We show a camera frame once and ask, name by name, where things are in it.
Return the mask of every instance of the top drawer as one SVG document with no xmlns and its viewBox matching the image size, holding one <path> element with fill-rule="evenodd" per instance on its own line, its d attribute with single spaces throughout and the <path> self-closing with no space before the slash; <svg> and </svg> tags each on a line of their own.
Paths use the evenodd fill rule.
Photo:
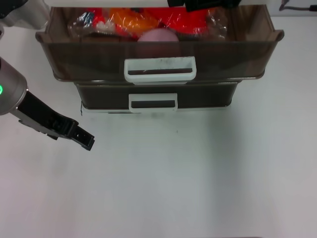
<svg viewBox="0 0 317 238">
<path fill-rule="evenodd" d="M 284 32 L 275 30 L 265 5 L 227 9 L 225 41 L 131 42 L 117 37 L 71 38 L 67 22 L 76 8 L 52 7 L 45 32 L 36 34 L 56 79 L 67 82 L 128 83 L 126 59 L 192 57 L 193 82 L 228 82 L 260 78 Z M 182 70 L 169 73 L 182 73 Z"/>
</svg>

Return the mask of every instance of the plastic bag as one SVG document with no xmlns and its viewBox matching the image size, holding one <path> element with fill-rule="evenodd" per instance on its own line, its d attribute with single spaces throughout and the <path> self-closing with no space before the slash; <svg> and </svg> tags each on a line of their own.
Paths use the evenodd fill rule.
<svg viewBox="0 0 317 238">
<path fill-rule="evenodd" d="M 193 12 L 187 12 L 184 7 L 88 8 L 68 24 L 73 37 L 98 33 L 134 40 L 156 28 L 168 28 L 180 40 L 222 40 L 227 33 L 227 19 L 222 8 Z"/>
<path fill-rule="evenodd" d="M 114 35 L 115 24 L 108 17 L 108 10 L 88 8 L 79 17 L 68 24 L 72 37 L 83 37 L 93 33 Z"/>
<path fill-rule="evenodd" d="M 144 32 L 158 28 L 159 21 L 142 10 L 130 8 L 88 8 L 68 24 L 73 37 L 92 33 L 138 39 Z"/>
</svg>

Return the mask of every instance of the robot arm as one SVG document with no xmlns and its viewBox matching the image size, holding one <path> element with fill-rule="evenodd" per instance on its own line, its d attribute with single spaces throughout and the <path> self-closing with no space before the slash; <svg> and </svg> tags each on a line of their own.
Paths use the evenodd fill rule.
<svg viewBox="0 0 317 238">
<path fill-rule="evenodd" d="M 42 0 L 1 0 L 0 39 L 4 34 L 2 25 L 41 29 L 49 18 L 49 8 Z M 70 139 L 86 150 L 94 145 L 94 136 L 30 93 L 25 77 L 0 57 L 0 115 L 7 113 L 54 140 Z"/>
<path fill-rule="evenodd" d="M 23 125 L 46 134 L 52 139 L 70 139 L 86 150 L 94 145 L 94 136 L 29 92 L 25 77 L 0 58 L 0 115 L 11 113 Z"/>
</svg>

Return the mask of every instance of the drawer unit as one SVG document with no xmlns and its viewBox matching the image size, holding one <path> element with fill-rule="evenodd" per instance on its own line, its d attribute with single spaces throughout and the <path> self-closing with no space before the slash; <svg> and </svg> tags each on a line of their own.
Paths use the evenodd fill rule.
<svg viewBox="0 0 317 238">
<path fill-rule="evenodd" d="M 238 82 L 185 85 L 78 84 L 83 106 L 105 112 L 157 112 L 230 105 Z"/>
<path fill-rule="evenodd" d="M 136 42 L 124 37 L 73 38 L 67 23 L 84 9 L 52 7 L 37 32 L 57 80 L 75 82 L 84 108 L 103 112 L 167 112 L 226 107 L 244 79 L 263 76 L 277 43 L 265 5 L 225 9 L 225 40 L 179 38 Z"/>
</svg>

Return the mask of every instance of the black cable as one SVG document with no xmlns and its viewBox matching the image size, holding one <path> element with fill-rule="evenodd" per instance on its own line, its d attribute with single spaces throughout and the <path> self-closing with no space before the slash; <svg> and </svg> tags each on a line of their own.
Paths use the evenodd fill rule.
<svg viewBox="0 0 317 238">
<path fill-rule="evenodd" d="M 295 11 L 317 11 L 317 5 L 311 5 L 310 7 L 295 7 L 295 6 L 285 6 L 286 3 L 283 3 L 279 8 L 280 11 L 283 10 L 295 10 Z"/>
</svg>

